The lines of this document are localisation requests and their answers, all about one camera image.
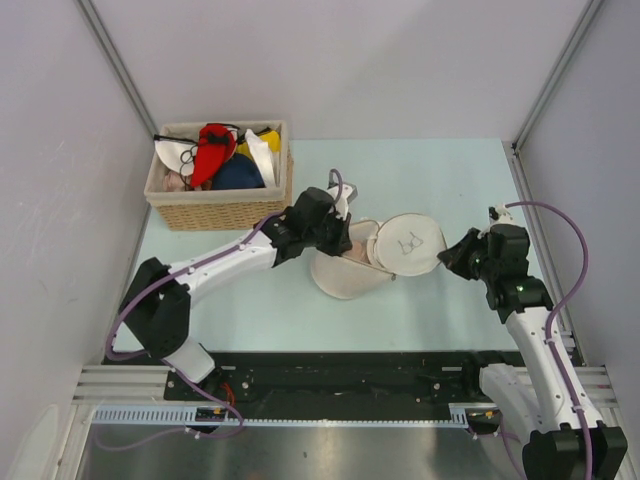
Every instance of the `red cloth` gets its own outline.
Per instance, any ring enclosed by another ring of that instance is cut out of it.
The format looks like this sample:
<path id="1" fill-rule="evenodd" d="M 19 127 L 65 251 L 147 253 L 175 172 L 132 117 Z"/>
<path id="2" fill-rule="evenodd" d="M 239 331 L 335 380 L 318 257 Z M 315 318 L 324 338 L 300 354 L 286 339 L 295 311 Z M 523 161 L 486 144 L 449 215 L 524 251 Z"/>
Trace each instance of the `red cloth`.
<path id="1" fill-rule="evenodd" d="M 199 187 L 213 177 L 236 150 L 236 139 L 224 125 L 209 123 L 200 130 L 191 186 Z"/>

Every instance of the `white wall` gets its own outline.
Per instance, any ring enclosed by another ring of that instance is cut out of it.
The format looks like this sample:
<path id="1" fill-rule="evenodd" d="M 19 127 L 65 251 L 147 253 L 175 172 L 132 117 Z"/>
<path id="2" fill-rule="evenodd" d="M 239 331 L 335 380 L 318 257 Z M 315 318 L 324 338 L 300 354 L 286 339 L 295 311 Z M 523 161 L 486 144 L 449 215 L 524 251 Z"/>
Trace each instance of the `white wall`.
<path id="1" fill-rule="evenodd" d="M 533 196 L 584 229 L 587 281 L 570 311 L 592 364 L 606 364 L 626 434 L 640 452 L 640 3 L 607 2 L 523 152 Z M 545 215 L 565 290 L 581 255 L 571 230 Z"/>
<path id="2" fill-rule="evenodd" d="M 155 121 L 513 140 L 586 0 L 96 0 Z"/>
<path id="3" fill-rule="evenodd" d="M 151 155 L 74 3 L 0 4 L 0 478 L 65 421 L 122 292 Z"/>

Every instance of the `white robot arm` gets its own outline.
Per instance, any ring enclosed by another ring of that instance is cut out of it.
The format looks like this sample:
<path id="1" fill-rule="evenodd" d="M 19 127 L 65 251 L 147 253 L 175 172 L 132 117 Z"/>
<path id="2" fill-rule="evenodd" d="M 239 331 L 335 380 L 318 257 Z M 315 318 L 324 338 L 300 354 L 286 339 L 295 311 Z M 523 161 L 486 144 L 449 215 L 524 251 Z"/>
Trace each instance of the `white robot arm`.
<path id="1" fill-rule="evenodd" d="M 124 322 L 144 351 L 200 383 L 215 368 L 206 350 L 189 336 L 189 315 L 212 290 L 237 278 L 276 267 L 307 247 L 340 255 L 351 248 L 349 203 L 355 185 L 339 178 L 327 190 L 308 188 L 295 205 L 264 218 L 224 247 L 171 265 L 151 258 L 140 265 L 120 307 L 115 330 Z M 118 359 L 110 349 L 107 356 Z"/>
<path id="2" fill-rule="evenodd" d="M 438 258 L 462 278 L 485 283 L 489 307 L 515 340 L 535 394 L 504 363 L 481 365 L 480 390 L 515 429 L 528 479 L 590 479 L 592 473 L 613 479 L 627 450 L 624 433 L 604 424 L 580 384 L 547 289 L 528 274 L 527 231 L 504 207 L 489 214 L 489 228 L 472 228 Z"/>

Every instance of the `navy blue cloth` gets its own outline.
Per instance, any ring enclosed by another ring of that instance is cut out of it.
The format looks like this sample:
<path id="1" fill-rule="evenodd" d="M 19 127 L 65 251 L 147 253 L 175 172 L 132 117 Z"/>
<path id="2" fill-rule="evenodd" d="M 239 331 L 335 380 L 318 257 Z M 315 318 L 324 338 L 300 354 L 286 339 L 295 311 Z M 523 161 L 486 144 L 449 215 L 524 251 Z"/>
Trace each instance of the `navy blue cloth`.
<path id="1" fill-rule="evenodd" d="M 264 180 L 253 160 L 241 153 L 234 154 L 213 176 L 211 190 L 264 188 Z"/>

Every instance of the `light blue table surface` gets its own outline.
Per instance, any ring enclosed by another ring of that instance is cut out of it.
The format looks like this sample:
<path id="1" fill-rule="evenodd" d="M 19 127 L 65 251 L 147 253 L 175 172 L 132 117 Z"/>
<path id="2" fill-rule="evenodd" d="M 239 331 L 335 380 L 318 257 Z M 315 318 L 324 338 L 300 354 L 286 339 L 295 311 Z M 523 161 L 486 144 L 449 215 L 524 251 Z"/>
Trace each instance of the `light blue table surface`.
<path id="1" fill-rule="evenodd" d="M 517 200 L 502 144 L 497 139 L 298 140 L 292 142 L 294 198 L 309 186 L 326 188 L 338 168 L 358 186 L 353 220 L 386 220 L 424 213 L 441 226 L 449 246 L 470 227 L 488 225 L 487 207 Z M 514 215 L 521 225 L 524 216 Z M 171 232 L 153 211 L 138 263 L 164 263 L 222 246 L 240 232 Z M 485 288 L 439 266 L 398 278 L 356 300 L 325 295 L 309 272 L 312 251 L 278 268 L 226 285 L 191 314 L 191 335 L 215 351 L 514 350 L 505 327 L 489 310 Z M 533 248 L 531 273 L 541 278 Z M 139 343 L 126 327 L 117 351 Z"/>

